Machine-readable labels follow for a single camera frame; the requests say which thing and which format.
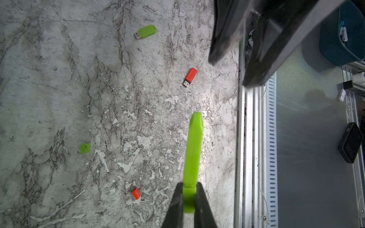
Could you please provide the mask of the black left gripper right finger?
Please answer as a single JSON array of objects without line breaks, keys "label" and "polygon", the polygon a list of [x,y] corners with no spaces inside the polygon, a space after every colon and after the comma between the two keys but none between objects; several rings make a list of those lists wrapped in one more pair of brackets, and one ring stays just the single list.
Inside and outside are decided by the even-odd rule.
[{"label": "black left gripper right finger", "polygon": [[195,228],[218,228],[213,217],[209,202],[207,200],[204,188],[200,182],[197,182],[195,194]]}]

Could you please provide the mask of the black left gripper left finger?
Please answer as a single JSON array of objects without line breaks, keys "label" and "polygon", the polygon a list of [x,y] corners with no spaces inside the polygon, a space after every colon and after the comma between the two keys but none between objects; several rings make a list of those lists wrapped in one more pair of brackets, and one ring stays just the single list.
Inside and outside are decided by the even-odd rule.
[{"label": "black left gripper left finger", "polygon": [[182,228],[183,227],[183,183],[179,182],[174,190],[172,200],[161,228]]}]

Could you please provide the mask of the red usb cap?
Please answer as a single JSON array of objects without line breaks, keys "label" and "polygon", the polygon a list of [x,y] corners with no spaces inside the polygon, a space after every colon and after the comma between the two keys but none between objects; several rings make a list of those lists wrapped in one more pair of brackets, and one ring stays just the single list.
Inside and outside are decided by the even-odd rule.
[{"label": "red usb cap", "polygon": [[138,188],[134,188],[133,191],[132,191],[132,194],[133,194],[133,196],[136,200],[141,198],[141,193],[140,193],[140,190]]}]

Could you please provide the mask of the green usb drive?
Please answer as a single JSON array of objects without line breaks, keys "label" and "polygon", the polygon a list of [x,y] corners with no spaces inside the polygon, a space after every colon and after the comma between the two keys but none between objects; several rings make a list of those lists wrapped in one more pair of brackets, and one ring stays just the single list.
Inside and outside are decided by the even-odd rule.
[{"label": "green usb drive", "polygon": [[185,213],[195,212],[195,195],[199,177],[199,167],[203,142],[203,118],[200,112],[194,112],[189,123],[185,164],[183,171],[183,197]]},{"label": "green usb drive", "polygon": [[135,34],[135,38],[137,40],[139,39],[145,39],[147,37],[150,37],[154,35],[157,32],[157,28],[154,25],[148,25],[143,28],[140,28]]}]

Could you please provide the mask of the red usb drive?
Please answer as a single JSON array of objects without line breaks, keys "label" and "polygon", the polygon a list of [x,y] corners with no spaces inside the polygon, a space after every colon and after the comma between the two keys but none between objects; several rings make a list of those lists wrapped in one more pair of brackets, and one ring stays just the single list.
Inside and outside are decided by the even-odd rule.
[{"label": "red usb drive", "polygon": [[187,74],[186,78],[184,79],[183,86],[188,87],[192,83],[196,74],[197,74],[197,70],[195,68],[192,68],[189,71],[189,73]]}]

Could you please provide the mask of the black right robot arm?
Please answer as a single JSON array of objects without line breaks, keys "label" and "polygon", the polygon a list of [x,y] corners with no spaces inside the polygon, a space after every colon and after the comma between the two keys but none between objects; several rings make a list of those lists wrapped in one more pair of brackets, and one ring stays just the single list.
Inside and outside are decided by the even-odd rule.
[{"label": "black right robot arm", "polygon": [[242,85],[261,86],[303,39],[343,1],[214,1],[208,61],[216,65],[253,24],[253,48]]}]

